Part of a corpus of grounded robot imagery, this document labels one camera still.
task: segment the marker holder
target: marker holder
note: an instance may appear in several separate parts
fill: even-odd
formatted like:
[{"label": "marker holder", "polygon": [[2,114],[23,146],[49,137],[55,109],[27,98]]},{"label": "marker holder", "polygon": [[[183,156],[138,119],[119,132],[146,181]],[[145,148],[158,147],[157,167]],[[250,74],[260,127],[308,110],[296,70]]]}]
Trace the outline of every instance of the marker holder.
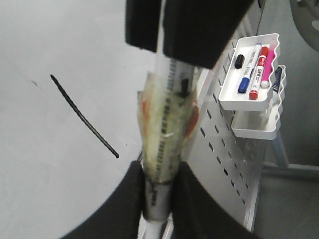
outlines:
[{"label": "marker holder", "polygon": [[[276,42],[274,49],[275,58],[272,61],[273,71],[269,75],[270,87],[260,88],[258,98],[256,100],[249,99],[249,92],[252,85],[252,79],[249,82],[247,91],[244,94],[238,93],[239,84],[243,78],[248,61],[252,54],[256,43],[260,42],[262,46],[270,47],[271,42]],[[275,70],[278,66],[279,50],[279,34],[272,33],[260,36],[244,37],[238,40],[235,51],[229,65],[224,84],[221,86],[219,101],[227,111],[264,111],[268,108],[270,99],[273,96],[272,84],[275,82]],[[235,61],[238,55],[244,55],[245,61],[241,69],[235,68]]]},{"label": "marker holder", "polygon": [[261,112],[236,111],[231,128],[237,137],[256,138],[272,140],[277,137],[280,127],[280,114],[283,111],[283,100],[285,98],[284,88],[286,87],[286,67],[279,65],[283,69],[278,92],[278,101],[272,105],[268,119],[260,117]]}]

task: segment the gray floor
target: gray floor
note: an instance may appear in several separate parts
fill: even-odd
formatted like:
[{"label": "gray floor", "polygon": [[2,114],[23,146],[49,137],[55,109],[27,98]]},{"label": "gray floor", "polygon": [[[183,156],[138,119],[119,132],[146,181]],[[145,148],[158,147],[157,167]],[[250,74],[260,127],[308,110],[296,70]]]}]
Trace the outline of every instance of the gray floor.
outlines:
[{"label": "gray floor", "polygon": [[[266,0],[259,34],[280,34],[287,67],[281,134],[291,163],[319,165],[319,53],[298,33],[289,0]],[[267,160],[273,155],[267,153]],[[264,171],[255,233],[264,239],[319,238],[319,180]]]}]

